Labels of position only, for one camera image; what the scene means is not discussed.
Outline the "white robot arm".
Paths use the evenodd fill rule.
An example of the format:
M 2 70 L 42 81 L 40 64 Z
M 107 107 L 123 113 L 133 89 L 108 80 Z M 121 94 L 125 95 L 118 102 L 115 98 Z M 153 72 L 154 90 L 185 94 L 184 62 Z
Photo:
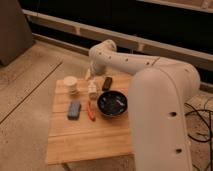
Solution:
M 160 56 L 119 53 L 105 40 L 89 50 L 90 71 L 110 66 L 132 75 L 128 88 L 136 171 L 193 171 L 184 103 L 199 90 L 196 68 Z

